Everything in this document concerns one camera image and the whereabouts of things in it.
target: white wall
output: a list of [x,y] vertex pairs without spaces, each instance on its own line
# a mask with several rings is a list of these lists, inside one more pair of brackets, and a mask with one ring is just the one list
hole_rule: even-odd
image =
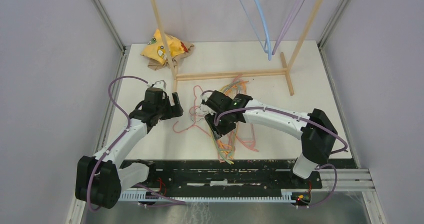
[[0,0],[0,223],[64,223],[119,56],[91,0]]
[[[296,0],[259,0],[276,40]],[[340,0],[324,0],[307,39],[318,40]],[[157,28],[150,0],[101,0],[125,45],[147,43]],[[252,41],[256,36],[239,0],[156,0],[167,33],[192,42]],[[253,0],[249,15],[262,31]],[[299,38],[315,0],[306,0],[285,40]]]
[[423,222],[423,1],[352,0],[325,47],[389,223]]

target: purple clothes hanger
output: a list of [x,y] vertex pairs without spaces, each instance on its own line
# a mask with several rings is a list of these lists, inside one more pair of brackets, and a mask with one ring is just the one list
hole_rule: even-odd
[[281,40],[283,40],[284,35],[287,33],[287,31],[289,30],[290,26],[293,23],[293,20],[295,20],[296,16],[299,13],[299,10],[302,8],[302,5],[304,4],[305,0],[296,0],[296,2],[294,3],[294,6],[292,8],[292,10],[290,11],[290,13],[288,14],[288,17],[286,19],[286,22],[284,23],[283,28],[281,29],[281,33],[274,45],[274,49],[272,50],[272,55],[274,55],[277,51],[277,48],[281,42]]

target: gray floor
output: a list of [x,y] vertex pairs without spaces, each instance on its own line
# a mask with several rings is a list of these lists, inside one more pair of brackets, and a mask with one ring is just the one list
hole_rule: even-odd
[[[319,201],[326,193],[312,193],[312,202]],[[341,224],[370,223],[360,192],[335,193],[325,204],[296,210],[287,203],[190,203],[186,206],[144,209],[135,203],[118,202],[112,209],[88,213],[86,223],[313,223]]]

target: robotic arm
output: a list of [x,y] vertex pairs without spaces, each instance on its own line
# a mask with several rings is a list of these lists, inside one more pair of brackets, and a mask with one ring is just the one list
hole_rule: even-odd
[[[327,118],[324,111],[314,109],[312,113],[295,112],[281,108],[265,105],[253,99],[251,96],[237,94],[234,99],[225,94],[214,91],[203,104],[210,107],[215,114],[208,114],[205,120],[213,131],[215,139],[221,138],[236,128],[236,123],[252,123],[264,125],[276,130],[288,133],[302,142],[302,154],[296,160],[293,173],[303,179],[307,179],[312,171],[322,164],[328,163],[328,159],[333,148],[335,138],[325,131],[298,118],[284,116],[275,112],[265,111],[266,108],[287,112],[304,119],[311,120],[337,134],[336,129]],[[263,107],[263,109],[249,109],[249,107]],[[219,123],[215,125],[218,115],[225,111],[244,108],[243,111],[228,113],[221,117]]]
[[91,203],[112,208],[119,199],[121,191],[126,190],[147,179],[153,163],[139,161],[126,166],[125,157],[132,148],[145,137],[159,120],[167,120],[183,115],[177,93],[172,93],[174,105],[171,106],[169,96],[165,92],[165,81],[157,81],[145,92],[145,99],[129,114],[130,127],[125,125],[120,133],[104,148],[92,157],[83,156],[77,166],[75,196],[86,201],[89,179],[94,166],[106,152],[107,156],[97,168],[94,177],[90,199]]

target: wooden clothes rack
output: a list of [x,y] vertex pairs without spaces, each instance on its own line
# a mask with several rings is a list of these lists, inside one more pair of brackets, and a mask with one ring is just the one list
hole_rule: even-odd
[[305,27],[303,28],[302,34],[300,35],[297,41],[296,47],[294,48],[294,51],[290,57],[290,60],[288,61],[288,64],[286,62],[284,53],[283,52],[280,53],[282,68],[241,70],[241,71],[221,71],[221,72],[208,72],[208,73],[181,73],[181,74],[178,73],[178,65],[174,66],[173,63],[169,62],[169,60],[172,59],[172,57],[171,57],[170,49],[168,46],[168,42],[166,41],[166,38],[164,38],[165,31],[161,22],[161,18],[159,16],[159,12],[157,10],[156,0],[150,0],[150,2],[153,8],[154,17],[156,18],[157,27],[159,28],[161,39],[165,40],[163,41],[163,44],[164,44],[163,46],[165,48],[166,56],[168,56],[167,62],[169,64],[169,67],[171,69],[172,76],[174,79],[173,92],[177,91],[178,81],[234,78],[240,74],[242,74],[244,77],[284,75],[285,80],[287,81],[288,91],[290,95],[294,95],[295,90],[293,88],[292,79],[290,77],[290,70],[292,69],[293,63],[295,62],[296,57],[299,54],[299,51],[301,50],[302,44],[305,41],[305,38],[312,26],[312,23],[318,13],[318,10],[323,0],[315,0],[313,9],[308,17],[308,21],[306,22]]

